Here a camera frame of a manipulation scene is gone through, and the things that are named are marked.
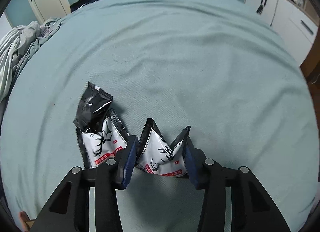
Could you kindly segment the person's hand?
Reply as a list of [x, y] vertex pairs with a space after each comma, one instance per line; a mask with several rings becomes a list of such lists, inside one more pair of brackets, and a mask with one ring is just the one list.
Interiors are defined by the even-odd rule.
[[20, 211], [18, 213], [18, 218], [20, 220], [22, 231], [29, 231], [30, 227], [27, 225], [27, 222], [30, 221], [28, 214], [25, 211]]

